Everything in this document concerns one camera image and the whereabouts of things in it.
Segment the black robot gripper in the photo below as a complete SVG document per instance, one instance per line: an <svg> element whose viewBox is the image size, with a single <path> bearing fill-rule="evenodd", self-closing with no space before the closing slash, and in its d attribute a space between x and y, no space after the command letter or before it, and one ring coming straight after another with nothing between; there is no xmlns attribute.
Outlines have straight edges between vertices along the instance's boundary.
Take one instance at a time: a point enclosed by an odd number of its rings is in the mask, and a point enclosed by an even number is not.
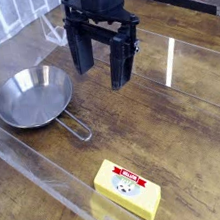
<svg viewBox="0 0 220 220"><path fill-rule="evenodd" d="M138 17L124 9L124 0L61 0L64 26L74 66L84 74L94 66L91 39L110 43L112 89L121 89L131 78Z"/></svg>

